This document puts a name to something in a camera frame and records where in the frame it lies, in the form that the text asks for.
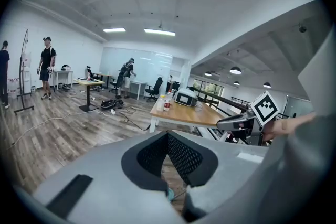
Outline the yellow table with black base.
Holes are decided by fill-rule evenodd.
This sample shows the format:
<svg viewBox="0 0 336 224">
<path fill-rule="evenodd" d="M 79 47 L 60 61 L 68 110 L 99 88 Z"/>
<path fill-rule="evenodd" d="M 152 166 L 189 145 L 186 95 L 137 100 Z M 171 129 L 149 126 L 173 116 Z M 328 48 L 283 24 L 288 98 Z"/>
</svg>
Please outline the yellow table with black base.
<svg viewBox="0 0 336 224">
<path fill-rule="evenodd" d="M 98 107 L 90 103 L 90 87 L 91 86 L 101 86 L 104 84 L 103 81 L 94 79 L 94 80 L 81 80 L 74 79 L 74 82 L 78 83 L 81 86 L 86 87 L 86 104 L 79 107 L 83 112 L 91 112 L 96 110 Z"/>
</svg>

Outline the red label bottle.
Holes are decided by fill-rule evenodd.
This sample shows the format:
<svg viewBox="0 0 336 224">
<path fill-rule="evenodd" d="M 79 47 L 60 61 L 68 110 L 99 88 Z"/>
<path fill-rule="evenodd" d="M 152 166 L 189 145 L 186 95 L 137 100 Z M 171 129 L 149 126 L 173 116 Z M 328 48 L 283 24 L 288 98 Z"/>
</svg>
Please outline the red label bottle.
<svg viewBox="0 0 336 224">
<path fill-rule="evenodd" d="M 165 96 L 165 100 L 164 100 L 164 111 L 168 111 L 170 109 L 170 105 L 171 105 L 171 98 L 172 98 L 172 91 L 169 90 Z"/>
</svg>

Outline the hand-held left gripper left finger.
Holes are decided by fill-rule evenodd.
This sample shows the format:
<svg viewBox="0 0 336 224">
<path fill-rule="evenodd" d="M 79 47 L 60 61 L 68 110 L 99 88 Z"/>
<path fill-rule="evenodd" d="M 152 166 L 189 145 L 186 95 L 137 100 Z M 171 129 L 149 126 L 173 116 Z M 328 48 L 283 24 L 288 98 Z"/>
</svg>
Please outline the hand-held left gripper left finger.
<svg viewBox="0 0 336 224">
<path fill-rule="evenodd" d="M 123 154 L 155 134 L 138 135 L 92 148 L 64 166 L 33 193 L 42 205 L 53 198 L 78 174 L 93 180 L 69 213 L 75 224 L 185 224 L 162 191 L 145 190 L 124 174 Z"/>
</svg>

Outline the pack of water bottles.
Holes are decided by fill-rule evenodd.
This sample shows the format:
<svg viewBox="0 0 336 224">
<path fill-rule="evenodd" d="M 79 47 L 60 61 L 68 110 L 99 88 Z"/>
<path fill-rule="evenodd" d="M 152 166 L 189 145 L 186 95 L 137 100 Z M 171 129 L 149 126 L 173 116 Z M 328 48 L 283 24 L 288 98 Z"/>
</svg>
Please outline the pack of water bottles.
<svg viewBox="0 0 336 224">
<path fill-rule="evenodd" d="M 20 81 L 19 78 L 7 79 L 8 97 L 11 99 L 17 98 L 20 95 Z"/>
</svg>

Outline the wooden table with white legs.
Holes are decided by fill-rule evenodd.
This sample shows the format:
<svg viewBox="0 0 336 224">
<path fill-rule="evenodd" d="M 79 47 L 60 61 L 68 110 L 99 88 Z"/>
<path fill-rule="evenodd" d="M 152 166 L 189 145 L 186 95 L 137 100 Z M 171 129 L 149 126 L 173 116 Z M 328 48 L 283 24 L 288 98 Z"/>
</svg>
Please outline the wooden table with white legs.
<svg viewBox="0 0 336 224">
<path fill-rule="evenodd" d="M 221 114 L 203 103 L 199 103 L 195 107 L 174 103 L 168 111 L 159 111 L 157 109 L 159 104 L 160 102 L 156 101 L 150 112 L 150 133 L 155 132 L 160 122 L 193 127 L 216 128 L 217 122 L 224 118 Z"/>
</svg>

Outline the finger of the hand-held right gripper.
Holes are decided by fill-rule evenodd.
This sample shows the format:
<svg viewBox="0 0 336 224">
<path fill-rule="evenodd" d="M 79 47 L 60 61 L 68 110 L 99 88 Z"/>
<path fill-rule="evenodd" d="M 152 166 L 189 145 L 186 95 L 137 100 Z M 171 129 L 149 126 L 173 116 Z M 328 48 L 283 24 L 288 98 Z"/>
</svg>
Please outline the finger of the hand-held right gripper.
<svg viewBox="0 0 336 224">
<path fill-rule="evenodd" d="M 246 113 L 236 114 L 217 122 L 216 126 L 219 130 L 244 130 L 252 129 L 254 118 L 249 118 Z"/>
</svg>

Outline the round wooden table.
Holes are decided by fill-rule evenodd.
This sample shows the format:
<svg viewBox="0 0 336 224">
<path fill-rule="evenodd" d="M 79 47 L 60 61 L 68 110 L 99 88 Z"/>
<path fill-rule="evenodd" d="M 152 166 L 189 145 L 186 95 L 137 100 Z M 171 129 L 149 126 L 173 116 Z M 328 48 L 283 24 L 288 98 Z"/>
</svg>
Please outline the round wooden table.
<svg viewBox="0 0 336 224">
<path fill-rule="evenodd" d="M 109 85 L 109 82 L 111 81 L 111 79 L 113 79 L 113 75 L 110 74 L 104 74 L 101 72 L 95 73 L 96 77 L 101 80 L 104 81 L 107 85 Z"/>
</svg>

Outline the person's right hand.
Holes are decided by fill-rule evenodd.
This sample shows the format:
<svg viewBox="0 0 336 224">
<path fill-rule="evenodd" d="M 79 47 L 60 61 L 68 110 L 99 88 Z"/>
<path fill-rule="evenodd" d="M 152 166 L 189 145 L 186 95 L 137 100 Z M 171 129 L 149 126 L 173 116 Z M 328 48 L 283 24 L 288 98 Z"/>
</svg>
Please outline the person's right hand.
<svg viewBox="0 0 336 224">
<path fill-rule="evenodd" d="M 280 135 L 288 135 L 294 132 L 294 130 L 307 122 L 313 120 L 316 116 L 315 112 L 311 112 L 307 115 L 302 115 L 297 118 L 281 119 L 276 121 L 269 121 L 263 128 L 263 141 L 270 141 Z"/>
</svg>

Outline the white grey device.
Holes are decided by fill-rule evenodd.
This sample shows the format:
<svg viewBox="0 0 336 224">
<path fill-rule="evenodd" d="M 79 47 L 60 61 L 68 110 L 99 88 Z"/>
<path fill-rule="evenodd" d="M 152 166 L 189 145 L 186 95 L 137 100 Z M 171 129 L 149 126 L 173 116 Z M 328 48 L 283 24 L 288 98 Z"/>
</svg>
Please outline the white grey device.
<svg viewBox="0 0 336 224">
<path fill-rule="evenodd" d="M 197 95 L 189 89 L 179 89 L 174 96 L 174 101 L 181 105 L 194 107 L 197 105 Z"/>
</svg>

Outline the small white table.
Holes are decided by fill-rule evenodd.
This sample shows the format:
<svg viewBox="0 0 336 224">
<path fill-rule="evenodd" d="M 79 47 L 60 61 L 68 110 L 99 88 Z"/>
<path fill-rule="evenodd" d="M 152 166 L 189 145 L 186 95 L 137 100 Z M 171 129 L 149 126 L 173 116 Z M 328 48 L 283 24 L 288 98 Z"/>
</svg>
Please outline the small white table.
<svg viewBox="0 0 336 224">
<path fill-rule="evenodd" d="M 59 75 L 67 75 L 67 84 L 70 82 L 71 88 L 73 88 L 73 71 L 72 70 L 54 70 L 53 71 L 53 87 L 54 90 L 59 90 Z"/>
</svg>

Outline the black railing with wooden handrail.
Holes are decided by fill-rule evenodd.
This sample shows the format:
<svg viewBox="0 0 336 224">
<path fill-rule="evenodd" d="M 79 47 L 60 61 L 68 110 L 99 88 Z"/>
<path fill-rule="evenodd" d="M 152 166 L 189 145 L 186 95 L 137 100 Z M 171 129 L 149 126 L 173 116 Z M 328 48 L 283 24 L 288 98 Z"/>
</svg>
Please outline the black railing with wooden handrail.
<svg viewBox="0 0 336 224">
<path fill-rule="evenodd" d="M 218 104 L 219 102 L 225 103 L 229 106 L 232 106 L 234 108 L 237 108 L 240 111 L 240 114 L 242 113 L 247 113 L 246 111 L 249 108 L 249 105 L 251 103 L 238 103 L 235 102 L 233 99 L 226 99 L 223 97 L 220 97 L 218 95 L 215 94 L 211 94 L 202 90 L 199 90 L 195 87 L 190 87 L 189 88 L 191 91 L 194 92 L 198 92 L 204 95 L 203 98 L 198 97 L 197 99 L 201 102 L 204 102 L 208 105 L 210 105 L 211 107 L 216 108 L 217 110 L 223 112 L 225 115 L 227 115 L 227 117 L 236 115 L 236 114 L 229 114 L 228 112 L 224 111 L 223 109 L 219 108 Z M 272 121 L 276 121 L 276 120 L 281 120 L 281 119 L 288 119 L 289 116 L 282 114 L 280 111 L 279 113 L 276 115 L 276 117 L 272 120 Z M 225 142 L 229 142 L 229 143 L 239 143 L 242 142 L 245 145 L 250 145 L 249 144 L 249 135 L 251 133 L 251 129 L 240 129 L 240 130 L 219 130 L 220 132 L 222 132 L 222 138 L 224 139 Z"/>
</svg>

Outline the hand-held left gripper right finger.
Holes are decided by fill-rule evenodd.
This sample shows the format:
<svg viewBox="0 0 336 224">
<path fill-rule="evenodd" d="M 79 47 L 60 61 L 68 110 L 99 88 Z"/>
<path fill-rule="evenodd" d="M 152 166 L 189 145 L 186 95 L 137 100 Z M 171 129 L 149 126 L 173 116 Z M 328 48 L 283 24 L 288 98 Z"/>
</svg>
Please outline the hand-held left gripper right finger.
<svg viewBox="0 0 336 224">
<path fill-rule="evenodd" d="M 168 133 L 169 157 L 187 188 L 185 216 L 170 211 L 168 220 L 264 220 L 262 189 L 253 174 L 266 149 L 215 142 L 181 131 Z"/>
</svg>

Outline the white desk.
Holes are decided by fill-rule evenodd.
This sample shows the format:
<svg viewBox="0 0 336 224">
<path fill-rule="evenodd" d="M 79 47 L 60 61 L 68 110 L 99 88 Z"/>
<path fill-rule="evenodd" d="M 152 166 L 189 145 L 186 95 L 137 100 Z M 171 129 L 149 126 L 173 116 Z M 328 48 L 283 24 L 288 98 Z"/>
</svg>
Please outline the white desk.
<svg viewBox="0 0 336 224">
<path fill-rule="evenodd" d="M 136 99 L 139 100 L 141 96 L 146 94 L 147 82 L 131 80 L 130 82 L 130 93 L 135 95 Z"/>
</svg>

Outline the yellow cap jar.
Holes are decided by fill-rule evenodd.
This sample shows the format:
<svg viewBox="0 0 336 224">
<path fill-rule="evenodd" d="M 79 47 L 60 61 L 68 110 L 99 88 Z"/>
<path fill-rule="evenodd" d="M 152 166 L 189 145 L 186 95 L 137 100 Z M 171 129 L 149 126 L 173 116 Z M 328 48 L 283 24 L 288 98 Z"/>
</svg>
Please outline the yellow cap jar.
<svg viewBox="0 0 336 224">
<path fill-rule="evenodd" d="M 165 95 L 160 95 L 160 97 L 157 100 L 157 106 L 156 109 L 157 111 L 164 111 L 164 105 L 165 105 Z"/>
</svg>

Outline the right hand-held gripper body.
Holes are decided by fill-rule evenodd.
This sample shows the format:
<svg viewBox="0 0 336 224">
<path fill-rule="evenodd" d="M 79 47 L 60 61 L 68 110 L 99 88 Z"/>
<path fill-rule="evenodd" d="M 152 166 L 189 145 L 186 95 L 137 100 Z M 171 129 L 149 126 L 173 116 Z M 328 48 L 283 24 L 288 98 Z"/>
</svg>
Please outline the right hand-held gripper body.
<svg viewBox="0 0 336 224">
<path fill-rule="evenodd" d="M 278 105 L 268 91 L 264 91 L 249 105 L 246 114 L 253 124 L 248 140 L 250 145 L 262 145 L 264 126 L 273 120 L 279 111 Z"/>
</svg>

